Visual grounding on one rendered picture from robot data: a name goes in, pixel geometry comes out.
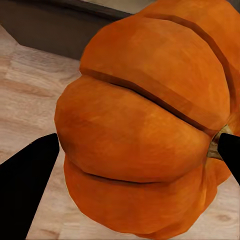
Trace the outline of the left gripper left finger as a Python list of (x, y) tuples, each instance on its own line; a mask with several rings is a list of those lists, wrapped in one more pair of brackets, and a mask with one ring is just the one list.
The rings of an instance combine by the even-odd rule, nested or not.
[(60, 151), (57, 133), (0, 164), (0, 240), (25, 240)]

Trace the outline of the pumpkin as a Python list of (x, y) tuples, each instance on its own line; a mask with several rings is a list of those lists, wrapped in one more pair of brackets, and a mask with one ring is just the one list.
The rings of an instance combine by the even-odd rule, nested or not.
[(70, 196), (90, 219), (151, 240), (189, 231), (232, 174), (240, 137), (240, 13), (158, 0), (101, 28), (56, 102)]

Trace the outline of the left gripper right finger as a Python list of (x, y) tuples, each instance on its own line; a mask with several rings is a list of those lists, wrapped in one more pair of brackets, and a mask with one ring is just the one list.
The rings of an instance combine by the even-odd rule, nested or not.
[(217, 151), (240, 185), (240, 136), (223, 132)]

